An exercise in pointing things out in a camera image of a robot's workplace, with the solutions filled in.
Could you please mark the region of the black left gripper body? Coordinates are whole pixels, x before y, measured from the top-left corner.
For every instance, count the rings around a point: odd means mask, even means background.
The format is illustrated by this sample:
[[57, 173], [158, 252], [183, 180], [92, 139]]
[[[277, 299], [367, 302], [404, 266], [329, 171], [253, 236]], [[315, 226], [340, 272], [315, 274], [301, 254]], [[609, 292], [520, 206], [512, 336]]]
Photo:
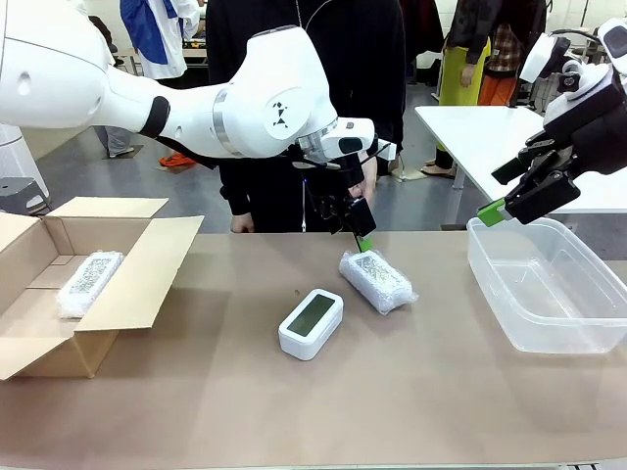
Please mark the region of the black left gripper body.
[[308, 189], [316, 197], [363, 196], [365, 176], [357, 156], [340, 158], [327, 164], [306, 164], [301, 174]]

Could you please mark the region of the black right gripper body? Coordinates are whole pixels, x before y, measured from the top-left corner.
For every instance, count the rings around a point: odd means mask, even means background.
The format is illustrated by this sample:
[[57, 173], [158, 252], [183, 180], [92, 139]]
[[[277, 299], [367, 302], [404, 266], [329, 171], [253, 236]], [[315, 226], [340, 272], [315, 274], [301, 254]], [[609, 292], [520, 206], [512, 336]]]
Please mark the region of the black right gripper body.
[[547, 107], [544, 129], [560, 149], [571, 150], [570, 174], [613, 174], [626, 166], [626, 92], [610, 68], [582, 96], [566, 94]]

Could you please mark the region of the person's left hand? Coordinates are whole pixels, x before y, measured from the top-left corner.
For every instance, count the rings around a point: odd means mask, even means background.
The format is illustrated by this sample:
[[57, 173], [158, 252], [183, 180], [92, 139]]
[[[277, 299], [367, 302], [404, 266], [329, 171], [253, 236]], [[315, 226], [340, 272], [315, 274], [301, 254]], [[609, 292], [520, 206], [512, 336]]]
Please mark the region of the person's left hand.
[[377, 160], [375, 157], [369, 157], [367, 154], [364, 154], [360, 157], [360, 161], [362, 164], [363, 179], [359, 184], [351, 187], [349, 192], [352, 197], [363, 197], [371, 204], [373, 202], [377, 180]]

